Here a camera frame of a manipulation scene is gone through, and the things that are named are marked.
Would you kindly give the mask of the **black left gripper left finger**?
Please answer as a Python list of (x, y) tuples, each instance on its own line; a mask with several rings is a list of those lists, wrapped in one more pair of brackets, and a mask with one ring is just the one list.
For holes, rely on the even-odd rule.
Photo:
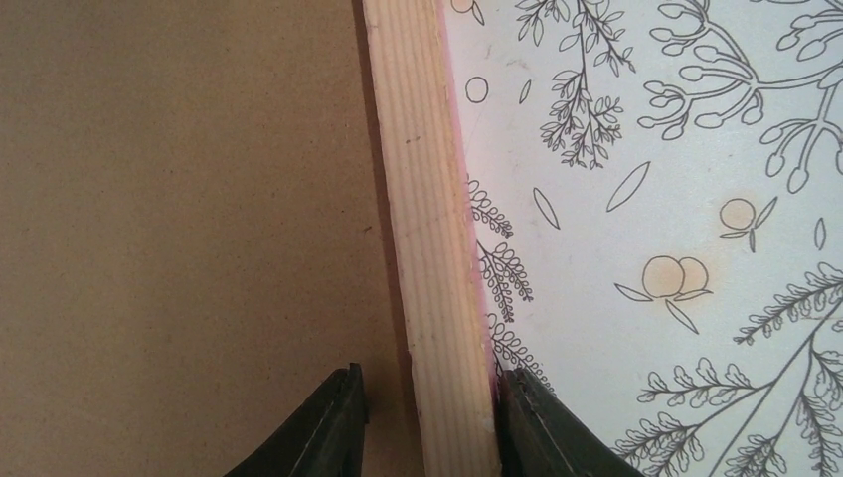
[(360, 476), (369, 413), (360, 364), (333, 371), (226, 477)]

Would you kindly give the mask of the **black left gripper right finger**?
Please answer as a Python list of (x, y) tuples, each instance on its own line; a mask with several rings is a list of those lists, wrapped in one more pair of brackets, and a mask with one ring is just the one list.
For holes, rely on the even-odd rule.
[(524, 368), (497, 379), (495, 425), (503, 476), (642, 476)]

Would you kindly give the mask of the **pink wooden picture frame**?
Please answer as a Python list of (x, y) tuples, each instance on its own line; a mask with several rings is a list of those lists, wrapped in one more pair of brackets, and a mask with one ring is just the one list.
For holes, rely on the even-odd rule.
[(442, 7), (363, 5), (425, 473), (497, 476), (491, 374)]

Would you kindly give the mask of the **brown cardboard backing board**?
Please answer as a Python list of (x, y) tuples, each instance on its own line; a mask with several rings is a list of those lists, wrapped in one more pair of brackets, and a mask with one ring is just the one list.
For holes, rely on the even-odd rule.
[(361, 364), (420, 476), (357, 1), (1, 5), (1, 472), (221, 476)]

